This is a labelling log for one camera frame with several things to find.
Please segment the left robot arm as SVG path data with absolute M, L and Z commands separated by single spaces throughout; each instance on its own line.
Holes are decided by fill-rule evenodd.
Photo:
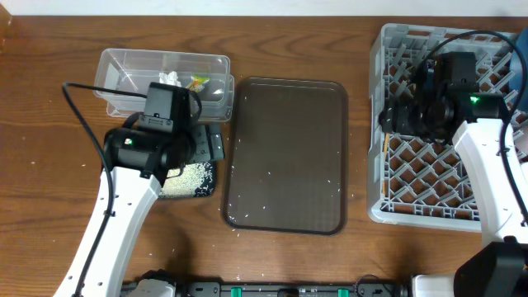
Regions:
M 97 202 L 57 296 L 117 296 L 145 218 L 167 181 L 224 158 L 222 136 L 199 122 L 195 87 L 151 82 L 143 111 L 99 143 L 68 92 L 64 97 L 101 159 Z

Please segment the white tissue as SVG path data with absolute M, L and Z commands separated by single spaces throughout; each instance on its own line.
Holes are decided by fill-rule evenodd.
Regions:
M 179 81 L 177 72 L 175 71 L 172 71 L 170 73 L 160 73 L 158 75 L 158 82 L 177 87 L 180 87 L 182 85 L 182 83 Z

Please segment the pink white cup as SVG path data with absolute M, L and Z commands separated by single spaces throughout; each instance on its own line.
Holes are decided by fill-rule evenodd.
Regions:
M 516 149 L 527 155 L 528 154 L 528 126 L 522 126 L 514 136 Z

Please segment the blue plate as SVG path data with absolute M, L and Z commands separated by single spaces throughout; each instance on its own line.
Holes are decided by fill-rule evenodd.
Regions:
M 526 27 L 516 38 L 516 46 L 519 48 L 525 61 L 527 61 L 527 36 L 528 28 Z M 511 91 L 519 91 L 522 84 L 522 66 L 519 55 L 516 52 L 512 52 L 510 70 L 515 73 L 515 76 L 509 81 L 508 87 Z M 527 112 L 527 90 L 524 91 L 517 110 Z

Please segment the yellow green snack wrapper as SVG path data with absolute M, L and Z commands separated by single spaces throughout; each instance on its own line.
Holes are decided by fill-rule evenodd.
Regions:
M 191 75 L 191 81 L 186 88 L 193 92 L 201 92 L 205 89 L 205 85 L 210 81 L 210 78 Z

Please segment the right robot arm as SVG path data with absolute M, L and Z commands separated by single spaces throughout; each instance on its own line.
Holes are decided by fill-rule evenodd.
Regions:
M 370 52 L 368 213 L 379 223 L 478 231 L 452 275 L 411 296 L 527 293 L 527 165 L 515 145 L 527 103 L 518 36 L 385 25 Z

